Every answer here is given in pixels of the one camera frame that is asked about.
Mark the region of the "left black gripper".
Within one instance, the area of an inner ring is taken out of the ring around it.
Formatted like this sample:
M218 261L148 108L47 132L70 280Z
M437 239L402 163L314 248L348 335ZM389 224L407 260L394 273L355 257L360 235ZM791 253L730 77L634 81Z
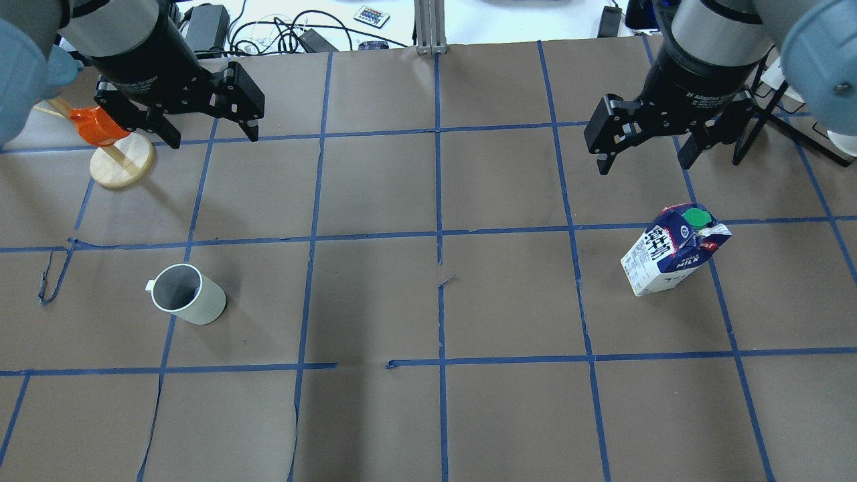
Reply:
M217 74L181 35L173 1L68 1L60 34L99 73L94 103L125 131L143 129L179 149L165 113L202 112L259 141L265 94L237 61Z

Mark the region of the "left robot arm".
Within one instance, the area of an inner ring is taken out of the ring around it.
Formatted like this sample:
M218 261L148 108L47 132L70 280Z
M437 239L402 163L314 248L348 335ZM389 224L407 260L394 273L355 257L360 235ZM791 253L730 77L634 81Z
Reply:
M178 149L177 114L202 113L259 138L265 94L241 64L201 65L167 1L3 1L2 143L23 131L31 108L61 95L82 60L100 74L97 107L121 137L143 129Z

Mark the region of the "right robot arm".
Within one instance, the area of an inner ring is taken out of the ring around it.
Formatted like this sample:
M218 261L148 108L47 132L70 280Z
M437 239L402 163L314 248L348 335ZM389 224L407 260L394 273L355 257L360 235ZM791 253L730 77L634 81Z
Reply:
M653 4L664 40L634 100L604 94L585 128L588 152L606 175L619 153L654 137L685 135L683 169L704 150L738 143L757 106L746 83L771 47L784 80L829 131L856 132L854 1L676 1Z

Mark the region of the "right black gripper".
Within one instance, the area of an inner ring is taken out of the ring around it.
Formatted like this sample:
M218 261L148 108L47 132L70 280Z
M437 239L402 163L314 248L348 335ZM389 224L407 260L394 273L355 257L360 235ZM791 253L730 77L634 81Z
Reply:
M678 152L688 170L704 150L737 143L756 106L752 94L737 94L771 48L752 2L652 1L651 8L664 39L642 92L634 100L604 94L584 130L603 176L619 153L643 142L643 133L689 129Z

